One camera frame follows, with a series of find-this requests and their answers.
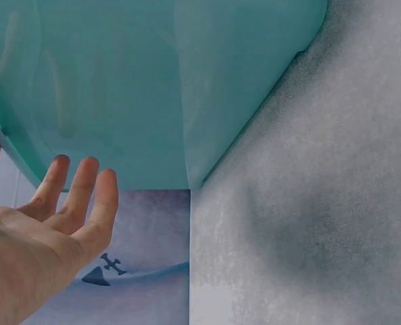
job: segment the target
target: teal plastic tub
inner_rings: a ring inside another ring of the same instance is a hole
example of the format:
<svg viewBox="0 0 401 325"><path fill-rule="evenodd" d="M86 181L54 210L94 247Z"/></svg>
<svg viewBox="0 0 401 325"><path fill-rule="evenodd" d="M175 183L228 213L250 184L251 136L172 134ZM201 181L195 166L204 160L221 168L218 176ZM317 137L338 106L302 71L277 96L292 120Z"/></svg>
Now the teal plastic tub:
<svg viewBox="0 0 401 325"><path fill-rule="evenodd" d="M67 154L69 180L94 156L122 190L198 188L326 6L0 0L0 143L36 186Z"/></svg>

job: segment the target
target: finger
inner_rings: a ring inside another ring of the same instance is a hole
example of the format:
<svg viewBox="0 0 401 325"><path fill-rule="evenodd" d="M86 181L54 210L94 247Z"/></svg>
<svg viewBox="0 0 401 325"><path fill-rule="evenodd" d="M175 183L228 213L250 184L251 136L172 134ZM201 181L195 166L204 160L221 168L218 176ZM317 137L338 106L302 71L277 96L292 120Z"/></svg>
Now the finger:
<svg viewBox="0 0 401 325"><path fill-rule="evenodd" d="M18 210L39 221L54 215L69 167L70 159L67 156L56 157L32 200Z"/></svg>
<svg viewBox="0 0 401 325"><path fill-rule="evenodd" d="M106 169L97 179L96 197L89 221L72 235L82 248L84 264L92 261L110 244L118 200L116 174Z"/></svg>
<svg viewBox="0 0 401 325"><path fill-rule="evenodd" d="M47 219L45 221L47 225L71 235L85 223L98 167L98 161L95 158L86 158L80 163L62 210Z"/></svg>

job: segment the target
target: palm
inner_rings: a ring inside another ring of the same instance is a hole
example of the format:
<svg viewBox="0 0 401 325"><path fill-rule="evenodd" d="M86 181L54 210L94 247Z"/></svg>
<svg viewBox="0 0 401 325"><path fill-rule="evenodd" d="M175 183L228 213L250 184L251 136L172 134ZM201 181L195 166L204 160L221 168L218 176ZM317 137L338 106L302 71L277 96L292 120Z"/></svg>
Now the palm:
<svg viewBox="0 0 401 325"><path fill-rule="evenodd" d="M86 158L77 169L64 207L56 212L68 167L67 157L57 157L28 204L18 209L0 207L0 274L10 290L36 301L31 310L16 316L20 319L68 286L111 239L118 207L114 172L105 170L97 177L97 160ZM95 184L95 204L85 223Z"/></svg>

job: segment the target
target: blue-gray surface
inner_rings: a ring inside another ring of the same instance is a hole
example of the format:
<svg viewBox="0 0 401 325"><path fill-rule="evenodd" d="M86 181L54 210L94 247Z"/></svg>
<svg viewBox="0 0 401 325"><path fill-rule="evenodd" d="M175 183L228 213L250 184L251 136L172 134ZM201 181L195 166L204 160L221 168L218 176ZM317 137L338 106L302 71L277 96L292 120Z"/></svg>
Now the blue-gray surface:
<svg viewBox="0 0 401 325"><path fill-rule="evenodd" d="M330 2L191 222L192 325L401 324L401 0Z"/></svg>

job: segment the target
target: black cross symbol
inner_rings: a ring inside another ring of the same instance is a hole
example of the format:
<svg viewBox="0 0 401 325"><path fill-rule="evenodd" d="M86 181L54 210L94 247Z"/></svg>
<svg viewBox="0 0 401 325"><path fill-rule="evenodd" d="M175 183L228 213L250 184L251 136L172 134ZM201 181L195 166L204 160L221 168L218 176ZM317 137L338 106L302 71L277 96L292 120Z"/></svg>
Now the black cross symbol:
<svg viewBox="0 0 401 325"><path fill-rule="evenodd" d="M119 276L122 276L123 274L126 274L127 271L124 271L123 269L120 269L117 264L121 264L121 261L119 261L118 259L115 259L114 261L110 260L108 258L107 253L104 253L103 255L101 255L101 258L103 260L105 260L107 262L107 265L104 266L105 269L114 269L115 271L118 272Z"/></svg>

